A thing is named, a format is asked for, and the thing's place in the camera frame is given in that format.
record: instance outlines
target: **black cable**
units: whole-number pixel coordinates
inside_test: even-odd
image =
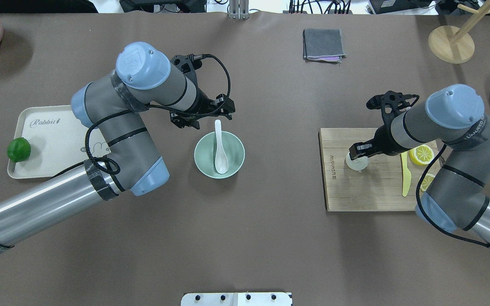
[[[302,8],[301,8],[301,10],[300,10],[300,12],[301,12],[302,14],[304,13],[304,5],[305,5],[305,2],[306,2],[306,1],[307,1],[307,0],[303,0],[303,2],[302,2]],[[309,5],[309,10],[310,10],[311,14],[313,15],[313,6],[311,6],[311,1],[309,1],[309,2],[308,2],[308,5]]]
[[[442,147],[442,149],[438,152],[438,154],[436,155],[436,157],[434,157],[434,159],[432,159],[432,161],[430,162],[430,164],[428,164],[428,166],[426,166],[426,169],[422,173],[421,178],[419,179],[419,182],[418,182],[417,188],[416,188],[417,206],[419,207],[419,210],[421,211],[421,213],[424,216],[424,218],[430,223],[430,225],[432,225],[438,231],[441,231],[442,234],[447,235],[447,236],[452,237],[452,238],[455,238],[455,239],[458,239],[458,240],[470,242],[471,244],[477,244],[478,246],[483,246],[483,247],[489,248],[489,245],[486,244],[485,242],[480,242],[480,241],[473,240],[473,239],[470,239],[470,238],[464,238],[462,236],[452,234],[452,233],[444,230],[443,228],[439,227],[436,223],[434,223],[434,221],[432,219],[430,219],[430,217],[428,217],[428,215],[424,211],[424,208],[422,207],[421,198],[419,196],[419,190],[420,190],[421,183],[424,180],[424,177],[426,177],[426,173],[430,170],[430,168],[432,167],[432,165],[434,165],[434,163],[440,158],[440,156],[442,155],[442,153],[445,151],[446,148],[447,148],[447,145],[444,145]]]
[[[321,14],[322,14],[322,6],[321,6],[321,4],[319,3],[319,1],[318,1],[318,0],[315,0],[315,2],[317,2],[317,5],[319,6],[319,10],[321,10]]]
[[[340,8],[338,10],[338,14],[343,14],[345,12],[345,6],[346,6],[345,1],[344,0],[341,0],[341,2],[342,2],[343,5],[342,5],[342,8]]]
[[[56,176],[61,176],[62,174],[66,173],[67,171],[70,171],[70,170],[72,170],[72,169],[74,169],[74,168],[77,168],[78,166],[80,166],[80,165],[82,165],[82,164],[84,164],[84,161],[82,161],[82,162],[80,162],[80,163],[76,163],[76,164],[74,164],[74,165],[72,165],[72,166],[70,166],[70,167],[68,167],[68,168],[65,168],[64,170],[62,170],[62,171],[58,172],[58,174],[56,174],[56,175],[55,175],[55,176],[53,176],[52,178],[55,178]]]
[[[203,54],[204,58],[212,58],[213,60],[216,60],[220,66],[223,68],[224,73],[226,74],[226,78],[228,79],[228,93],[226,93],[227,97],[230,97],[230,74],[228,73],[228,70],[224,66],[224,64],[218,59],[218,57],[212,55],[212,54]]]
[[[202,54],[202,58],[212,58],[213,60],[216,60],[220,66],[223,68],[224,70],[224,73],[226,74],[226,78],[228,79],[228,91],[226,92],[226,96],[227,97],[230,97],[230,89],[231,89],[231,83],[230,83],[230,74],[228,73],[228,70],[226,69],[226,66],[224,66],[224,64],[222,63],[222,61],[220,61],[218,59],[218,57],[212,55],[212,54]],[[147,104],[146,107],[148,108],[159,108],[161,110],[166,110],[166,111],[170,111],[170,112],[174,112],[174,113],[177,113],[177,114],[181,114],[183,116],[194,116],[195,118],[197,119],[200,119],[200,118],[204,118],[204,117],[207,117],[207,116],[210,116],[212,114],[215,114],[216,112],[218,112],[223,106],[224,106],[225,103],[222,103],[220,104],[220,106],[218,106],[215,110],[213,110],[212,112],[209,112],[209,113],[205,113],[205,114],[196,114],[196,113],[187,113],[187,112],[183,112],[183,111],[180,111],[180,110],[175,110],[173,108],[170,108],[170,107],[166,107],[166,106],[161,106],[161,105],[151,105],[151,104]],[[118,116],[123,116],[125,114],[128,114],[128,113],[131,113],[132,111],[131,110],[124,110],[122,112],[118,112],[118,113],[115,113],[115,114],[112,114],[112,115],[109,115],[109,116],[106,116],[105,118],[99,120],[98,122],[96,122],[95,124],[93,124],[92,126],[90,126],[88,128],[88,130],[86,131],[86,135],[84,137],[84,149],[86,151],[86,155],[88,156],[88,159],[92,162],[93,165],[95,165],[95,167],[105,173],[108,173],[108,174],[111,174],[111,175],[116,175],[116,174],[119,174],[120,173],[120,166],[117,164],[117,162],[115,162],[113,159],[110,159],[108,157],[94,157],[90,151],[90,134],[92,133],[92,131],[98,127],[100,124],[102,124],[103,122],[106,122],[107,120],[110,120],[112,118],[116,118]],[[99,165],[98,162],[105,162],[105,163],[109,163],[109,164],[113,164],[115,166],[115,170],[110,170],[108,168],[105,168],[101,165]],[[66,173],[67,171],[70,171],[76,167],[78,167],[79,165],[82,165],[84,162],[80,162],[80,163],[76,163],[64,170],[62,170],[61,172],[59,172],[58,174],[56,174],[55,176],[53,176],[53,178],[55,178],[56,176],[60,176],[64,173]]]
[[[157,11],[157,12],[154,12],[154,14],[158,14],[159,12],[163,11],[163,10],[164,10],[164,8],[165,8],[165,4],[162,4],[162,5],[160,6],[160,10],[159,10],[159,11]]]
[[[168,10],[167,8],[165,8],[165,7],[164,7],[164,10],[165,10],[165,11],[168,11],[168,12],[181,12],[181,9],[180,9],[180,8],[178,8],[178,7],[177,7],[177,9],[178,9],[178,11],[170,11],[170,10]]]
[[[118,116],[122,116],[122,115],[125,115],[125,114],[129,114],[131,113],[132,111],[131,110],[124,110],[122,112],[119,112],[119,113],[115,113],[115,114],[112,114],[112,115],[109,115],[101,120],[99,120],[98,122],[96,122],[95,124],[93,124],[92,126],[90,126],[88,128],[88,130],[86,131],[86,136],[84,137],[84,149],[86,150],[86,155],[88,155],[88,159],[92,162],[92,164],[97,168],[99,169],[100,171],[102,172],[105,172],[107,174],[111,174],[113,176],[116,176],[117,174],[120,173],[120,166],[117,164],[117,162],[115,162],[113,159],[110,159],[108,157],[94,157],[92,155],[92,152],[90,152],[90,134],[92,133],[92,131],[98,127],[100,124],[102,124],[103,122],[106,122],[107,120],[110,120],[112,118],[116,118]],[[105,163],[110,163],[110,164],[113,164],[116,168],[116,170],[110,170],[110,169],[107,169],[101,165],[99,165],[99,163],[97,162],[105,162]]]
[[[337,8],[337,7],[340,5],[340,3],[339,3],[338,1],[336,1],[336,0],[332,0],[332,1],[330,2],[330,5],[329,5],[329,6],[326,8],[326,10],[325,10],[325,14],[330,14],[330,8],[332,8],[332,5],[333,5],[333,4],[336,4],[336,6],[335,6],[335,8],[334,8],[334,13],[336,12],[336,8]]]
[[[414,6],[417,6],[417,8],[419,9],[430,9],[430,8],[433,8],[434,6],[437,6],[438,3],[434,1],[434,4],[431,5],[431,6],[427,6],[426,8],[422,7],[422,6],[419,6],[417,3],[413,2],[412,0],[408,0],[411,4],[413,4]]]

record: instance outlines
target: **metal clamp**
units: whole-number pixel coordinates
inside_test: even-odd
[[[228,0],[229,19],[249,19],[249,0]]]

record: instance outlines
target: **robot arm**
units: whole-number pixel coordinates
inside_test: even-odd
[[[205,116],[231,119],[229,92],[212,100],[197,86],[194,70],[206,57],[213,56],[175,56],[170,62],[147,43],[131,43],[113,72],[80,89],[71,99],[73,113],[89,130],[99,126],[111,153],[89,154],[84,165],[0,203],[0,253],[125,190],[141,196],[164,184],[169,172],[139,112],[169,110],[180,128],[199,128],[197,119]]]
[[[397,155],[441,139],[453,151],[416,213],[424,219],[426,213],[447,232],[472,230],[490,248],[490,198],[482,194],[490,179],[490,117],[484,114],[481,97],[466,85],[452,85],[410,106],[401,93],[392,91],[371,99],[369,108],[382,110],[385,125],[372,140],[355,143],[350,158]]]

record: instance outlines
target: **brown table surface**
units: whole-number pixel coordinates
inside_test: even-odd
[[[167,112],[143,118],[171,172],[141,197],[97,205],[0,255],[0,305],[179,305],[185,292],[292,292],[294,305],[490,305],[490,251],[448,238],[414,213],[327,213],[320,128],[380,126],[365,108],[388,90],[421,95],[475,88],[490,112],[490,17],[470,32],[473,58],[438,60],[428,33],[466,17],[296,16],[255,13],[3,15],[0,45],[0,201],[41,179],[6,174],[17,117],[69,104],[143,40],[171,57],[211,53],[226,64],[243,168],[226,180],[194,165],[212,130],[178,129]],[[340,65],[302,60],[304,28],[340,28]],[[199,84],[226,91],[216,62]],[[490,196],[490,184],[485,189]]]

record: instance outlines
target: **wooden stand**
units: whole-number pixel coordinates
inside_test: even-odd
[[[461,28],[444,25],[434,29],[428,36],[428,47],[430,47],[432,53],[440,60],[451,64],[468,62],[474,55],[474,40],[468,35],[468,32],[480,19],[490,14],[490,0],[487,0],[479,10],[468,8],[468,6],[463,6],[462,4],[457,7],[474,15]]]

